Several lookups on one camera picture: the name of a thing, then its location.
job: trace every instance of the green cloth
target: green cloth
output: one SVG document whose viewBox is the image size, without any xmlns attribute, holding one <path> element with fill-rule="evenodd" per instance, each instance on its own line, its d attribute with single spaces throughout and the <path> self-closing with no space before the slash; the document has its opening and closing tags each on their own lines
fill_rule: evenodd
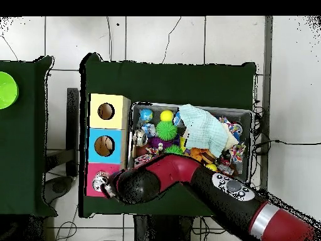
<svg viewBox="0 0 321 241">
<path fill-rule="evenodd" d="M 132 102 L 192 104 L 252 110 L 254 63 L 229 65 L 156 65 L 134 62 L 102 62 L 97 54 L 86 56 L 88 94 L 123 95 Z M 161 199 L 139 205 L 84 196 L 83 215 L 139 213 L 209 216 L 211 211 L 185 186 L 175 185 Z"/>
<path fill-rule="evenodd" d="M 45 76 L 52 57 L 35 62 L 0 61 L 19 87 L 17 101 L 0 110 L 0 214 L 56 216 L 43 200 Z"/>
</svg>

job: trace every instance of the gray bin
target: gray bin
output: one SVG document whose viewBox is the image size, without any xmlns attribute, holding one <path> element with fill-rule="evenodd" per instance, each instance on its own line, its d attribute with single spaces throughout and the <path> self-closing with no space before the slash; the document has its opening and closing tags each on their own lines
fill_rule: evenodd
<svg viewBox="0 0 321 241">
<path fill-rule="evenodd" d="M 127 161 L 127 168 L 134 167 L 134 159 L 132 157 L 132 136 L 134 131 L 137 129 L 136 125 L 139 121 L 139 111 L 148 108 L 153 111 L 153 119 L 150 123 L 156 124 L 161 120 L 161 112 L 164 110 L 171 110 L 174 113 L 177 112 L 178 107 L 180 105 L 173 105 L 173 104 L 151 104 L 151 103 L 143 103 L 143 102 L 135 102 L 131 106 L 130 110 L 130 127 L 129 127 L 129 148 L 128 148 L 128 161 Z M 244 141 L 246 144 L 246 150 L 243 157 L 242 163 L 242 173 L 238 175 L 237 179 L 242 182 L 247 182 L 250 180 L 251 174 L 251 161 L 252 161 L 252 149 L 254 145 L 254 136 L 253 136 L 253 129 L 254 129 L 254 113 L 250 110 L 241 110 L 241 109 L 225 109 L 225 108 L 215 108 L 215 107 L 200 107 L 196 106 L 200 109 L 206 110 L 212 115 L 214 115 L 217 119 L 222 116 L 225 116 L 230 122 L 240 122 L 243 127 L 243 133 L 240 136 L 240 141 Z M 178 127 L 177 132 L 182 135 L 184 133 L 185 127 L 182 123 L 181 126 Z"/>
</svg>

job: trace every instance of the orange toy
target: orange toy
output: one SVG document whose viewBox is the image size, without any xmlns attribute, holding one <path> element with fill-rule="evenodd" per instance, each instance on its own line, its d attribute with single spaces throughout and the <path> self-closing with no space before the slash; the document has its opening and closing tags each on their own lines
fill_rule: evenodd
<svg viewBox="0 0 321 241">
<path fill-rule="evenodd" d="M 190 157 L 204 164 L 212 164 L 215 160 L 209 149 L 192 148 Z"/>
<path fill-rule="evenodd" d="M 201 149 L 201 156 L 206 164 L 213 164 L 215 161 L 215 156 L 209 151 L 209 149 Z"/>
<path fill-rule="evenodd" d="M 202 156 L 201 156 L 201 149 L 198 148 L 192 148 L 191 149 L 191 157 L 199 162 L 202 161 Z"/>
</svg>

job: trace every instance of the yellow ball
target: yellow ball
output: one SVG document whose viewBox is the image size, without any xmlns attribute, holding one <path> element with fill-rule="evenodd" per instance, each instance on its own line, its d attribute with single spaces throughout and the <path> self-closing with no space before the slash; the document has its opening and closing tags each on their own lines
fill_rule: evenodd
<svg viewBox="0 0 321 241">
<path fill-rule="evenodd" d="M 218 170 L 218 168 L 216 167 L 215 164 L 207 164 L 207 165 L 205 165 L 205 167 L 207 167 L 208 169 L 210 169 L 214 172 Z"/>
<path fill-rule="evenodd" d="M 161 121 L 172 121 L 173 120 L 173 112 L 170 110 L 162 111 L 160 114 Z"/>
</svg>

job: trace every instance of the shape sorter box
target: shape sorter box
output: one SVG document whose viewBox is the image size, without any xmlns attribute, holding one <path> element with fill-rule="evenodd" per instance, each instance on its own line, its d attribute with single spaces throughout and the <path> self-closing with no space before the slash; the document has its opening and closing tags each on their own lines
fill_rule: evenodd
<svg viewBox="0 0 321 241">
<path fill-rule="evenodd" d="M 124 169 L 125 165 L 123 164 L 102 164 L 102 163 L 88 163 L 87 167 L 87 185 L 86 185 L 86 194 L 85 196 L 92 197 L 104 197 L 104 194 L 101 191 L 94 190 L 93 180 L 96 174 L 99 171 L 106 172 L 108 174 L 113 174 Z"/>
<path fill-rule="evenodd" d="M 89 127 L 127 130 L 129 99 L 121 95 L 90 94 L 88 101 L 90 104 Z M 111 116 L 108 115 L 103 119 L 104 111 L 112 113 Z"/>
<path fill-rule="evenodd" d="M 95 149 L 96 141 L 107 136 L 112 141 L 112 152 L 108 156 L 101 156 Z M 89 128 L 88 162 L 121 164 L 127 157 L 127 131 L 118 129 L 93 129 Z"/>
</svg>

